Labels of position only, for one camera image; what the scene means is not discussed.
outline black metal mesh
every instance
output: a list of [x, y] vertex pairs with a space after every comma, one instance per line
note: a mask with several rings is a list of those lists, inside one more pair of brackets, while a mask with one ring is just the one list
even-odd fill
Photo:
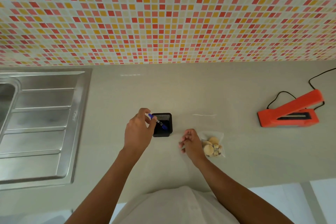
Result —
[[157, 117], [158, 120], [169, 120], [170, 115], [169, 114], [159, 114], [159, 115], [155, 115]]

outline clear plastic bag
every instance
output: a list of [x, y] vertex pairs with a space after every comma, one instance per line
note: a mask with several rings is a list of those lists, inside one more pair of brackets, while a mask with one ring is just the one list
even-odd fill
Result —
[[[211, 145], [213, 148], [214, 148], [214, 153], [212, 155], [207, 155], [207, 157], [209, 158], [216, 158], [216, 157], [225, 157], [225, 151], [224, 151], [224, 146], [223, 146], [223, 139], [224, 139], [224, 133], [222, 132], [219, 132], [219, 131], [200, 131], [198, 132], [198, 136], [200, 138], [200, 140], [202, 141], [202, 145], [205, 146], [205, 145]], [[218, 143], [218, 148], [216, 148], [216, 144], [213, 145], [212, 143], [204, 143], [205, 141], [208, 142], [208, 140], [211, 138], [211, 137], [216, 137], [218, 140], [219, 140], [219, 143]]]

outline black cable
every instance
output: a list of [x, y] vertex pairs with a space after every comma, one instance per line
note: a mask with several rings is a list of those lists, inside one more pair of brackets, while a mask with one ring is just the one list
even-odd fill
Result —
[[[333, 69], [329, 69], [329, 70], [327, 70], [327, 71], [324, 71], [323, 73], [320, 73], [320, 74], [318, 74], [317, 76], [314, 76], [313, 78], [310, 78], [310, 79], [308, 80], [309, 85], [313, 88], [313, 90], [316, 90], [315, 87], [310, 83], [310, 81], [311, 81], [312, 79], [314, 79], [314, 78], [316, 78], [316, 77], [318, 77], [318, 76], [324, 74], [324, 73], [330, 72], [330, 71], [335, 70], [335, 69], [336, 69], [336, 67], [333, 68]], [[288, 93], [289, 95], [291, 95], [293, 98], [296, 99], [296, 97], [293, 96], [292, 94], [290, 94], [288, 91], [280, 91], [280, 92], [276, 95], [276, 98], [275, 98], [271, 103], [273, 103], [273, 102], [278, 98], [279, 94], [280, 94], [280, 93], [283, 93], [283, 92]], [[317, 107], [315, 107], [314, 110], [316, 110], [317, 108], [322, 107], [322, 106], [324, 106], [324, 105], [325, 105], [325, 102], [323, 101], [322, 104], [319, 105], [319, 106], [317, 106]]]
[[280, 91], [277, 95], [276, 95], [276, 97], [275, 97], [275, 99], [271, 102], [271, 103], [273, 103], [277, 98], [278, 98], [278, 96], [280, 95], [280, 93], [288, 93], [289, 95], [291, 95], [293, 98], [295, 98], [296, 99], [296, 97], [295, 96], [293, 96], [292, 94], [290, 94], [288, 91]]
[[[335, 69], [336, 69], [336, 67], [333, 68], [333, 69], [329, 69], [329, 70], [327, 70], [327, 71], [324, 71], [323, 73], [320, 73], [320, 74], [318, 74], [317, 76], [314, 76], [313, 78], [310, 78], [309, 81], [308, 81], [309, 85], [315, 90], [315, 87], [310, 83], [310, 81], [311, 81], [312, 79], [314, 79], [314, 78], [316, 78], [316, 77], [318, 77], [318, 76], [324, 74], [324, 73], [330, 72], [330, 71], [335, 70]], [[325, 102], [323, 101], [322, 104], [319, 105], [319, 106], [317, 106], [317, 107], [315, 107], [314, 110], [316, 110], [317, 108], [322, 107], [322, 106], [324, 106], [324, 105], [325, 105]]]

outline hand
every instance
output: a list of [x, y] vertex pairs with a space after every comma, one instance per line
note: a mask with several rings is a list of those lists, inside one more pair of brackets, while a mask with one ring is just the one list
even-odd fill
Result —
[[202, 161], [207, 160], [203, 151], [202, 142], [193, 128], [187, 129], [184, 132], [182, 141], [179, 142], [179, 147], [181, 148], [182, 153], [187, 153], [188, 157], [197, 168]]
[[154, 116], [152, 120], [145, 115], [151, 111], [147, 108], [140, 108], [139, 112], [129, 120], [125, 129], [125, 143], [124, 149], [132, 152], [137, 157], [140, 157], [144, 150], [151, 142], [154, 134], [157, 117]]

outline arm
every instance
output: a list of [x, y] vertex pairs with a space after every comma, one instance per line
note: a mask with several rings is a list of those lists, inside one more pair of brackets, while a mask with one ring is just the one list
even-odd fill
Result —
[[110, 222], [129, 173], [152, 139], [156, 117], [150, 120], [145, 115], [149, 112], [149, 109], [141, 108], [126, 125], [124, 148], [65, 224]]
[[274, 206], [237, 183], [211, 163], [205, 156], [202, 142], [194, 129], [185, 131], [179, 146], [180, 148], [184, 146], [182, 152], [186, 152], [194, 165], [201, 171], [217, 200], [241, 224], [293, 224]]

